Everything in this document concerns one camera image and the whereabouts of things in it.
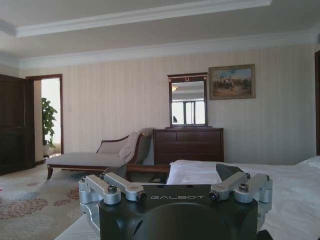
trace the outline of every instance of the metal clamp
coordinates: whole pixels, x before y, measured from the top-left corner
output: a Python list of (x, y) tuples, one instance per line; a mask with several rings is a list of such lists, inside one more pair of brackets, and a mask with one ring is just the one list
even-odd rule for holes
[(266, 213), (272, 208), (273, 181), (268, 175), (257, 174), (247, 181), (247, 174), (236, 172), (222, 183), (211, 185), (209, 197), (212, 200), (227, 200), (230, 192), (234, 191), (234, 198), (239, 203), (258, 202), (257, 231), (266, 219)]
[(118, 204), (121, 201), (121, 192), (129, 201), (140, 202), (147, 198), (141, 185), (131, 183), (113, 172), (102, 176), (103, 180), (95, 175), (84, 176), (78, 182), (81, 209), (98, 234), (100, 234), (98, 203), (101, 200), (107, 205)]
[(239, 184), (247, 181), (247, 174), (244, 172), (236, 172), (221, 183), (211, 185), (209, 197), (212, 200), (227, 200), (230, 192), (232, 192)]

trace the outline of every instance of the crown molding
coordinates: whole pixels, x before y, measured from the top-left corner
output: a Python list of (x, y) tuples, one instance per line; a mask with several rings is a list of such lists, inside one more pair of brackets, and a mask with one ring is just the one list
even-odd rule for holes
[(319, 43), (319, 39), (318, 36), (320, 35), (320, 22), (318, 24), (316, 24), (312, 29), (311, 32), (314, 36), (314, 39), (316, 40), (317, 43)]
[(0, 64), (19, 69), (19, 58), (11, 54), (0, 52)]
[(0, 19), (0, 32), (8, 34), (10, 36), (16, 36), (16, 27), (6, 21)]
[(210, 52), (239, 51), (299, 44), (314, 44), (309, 30), (242, 37), (219, 38), (170, 44), (129, 47), (104, 51), (22, 58), (20, 69), (53, 68), (100, 62), (179, 56)]
[(269, 6), (273, 0), (203, 0), (35, 25), (19, 26), (16, 37), (61, 33), (199, 14)]

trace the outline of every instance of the white pillow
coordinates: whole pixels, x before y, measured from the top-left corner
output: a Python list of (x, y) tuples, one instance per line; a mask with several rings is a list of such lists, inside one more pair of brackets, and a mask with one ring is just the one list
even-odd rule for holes
[(138, 134), (135, 132), (132, 132), (128, 136), (128, 140), (126, 141), (126, 144), (119, 151), (119, 157), (121, 159), (126, 159), (134, 151), (134, 147), (137, 141), (137, 136)]
[(320, 156), (313, 156), (307, 160), (298, 163), (298, 165), (308, 165), (320, 169)]

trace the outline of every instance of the dresser mirror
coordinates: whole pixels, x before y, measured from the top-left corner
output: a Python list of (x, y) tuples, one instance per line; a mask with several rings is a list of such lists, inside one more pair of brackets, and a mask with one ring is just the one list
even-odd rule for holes
[(207, 72), (168, 75), (170, 127), (206, 127)]

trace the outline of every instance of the green plant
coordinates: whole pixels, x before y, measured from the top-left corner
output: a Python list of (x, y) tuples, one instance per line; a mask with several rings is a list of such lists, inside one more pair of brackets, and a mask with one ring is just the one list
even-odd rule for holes
[[(55, 125), (53, 121), (56, 121), (54, 114), (57, 113), (52, 106), (50, 106), (50, 101), (47, 100), (45, 97), (41, 98), (42, 101), (42, 144), (43, 145), (50, 145), (52, 148), (55, 146), (53, 145), (53, 137), (55, 131), (52, 129)], [(50, 135), (49, 141), (45, 139), (46, 135)]]

